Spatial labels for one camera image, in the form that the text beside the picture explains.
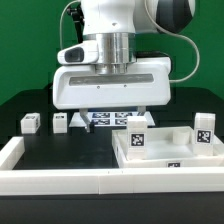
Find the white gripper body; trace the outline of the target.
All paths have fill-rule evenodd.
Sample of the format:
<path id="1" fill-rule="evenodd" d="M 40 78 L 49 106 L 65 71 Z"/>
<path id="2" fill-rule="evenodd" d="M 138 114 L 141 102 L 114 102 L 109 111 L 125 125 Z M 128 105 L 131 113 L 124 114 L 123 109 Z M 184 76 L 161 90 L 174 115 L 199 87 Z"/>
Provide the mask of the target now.
<path id="1" fill-rule="evenodd" d="M 125 74 L 96 73 L 94 65 L 62 66 L 54 76 L 56 108 L 92 109 L 165 105 L 169 102 L 169 57 L 138 58 Z"/>

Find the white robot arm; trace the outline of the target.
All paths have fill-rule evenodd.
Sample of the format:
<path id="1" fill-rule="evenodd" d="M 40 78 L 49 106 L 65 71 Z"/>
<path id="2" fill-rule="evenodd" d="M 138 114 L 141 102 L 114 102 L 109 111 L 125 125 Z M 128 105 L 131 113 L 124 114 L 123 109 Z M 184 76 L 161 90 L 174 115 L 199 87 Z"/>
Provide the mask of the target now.
<path id="1" fill-rule="evenodd" d="M 57 55 L 53 104 L 77 109 L 91 131 L 87 113 L 95 108 L 148 106 L 170 100 L 171 59 L 138 52 L 135 35 L 166 33 L 179 38 L 195 13 L 195 0 L 77 0 L 71 11 L 77 45 Z"/>

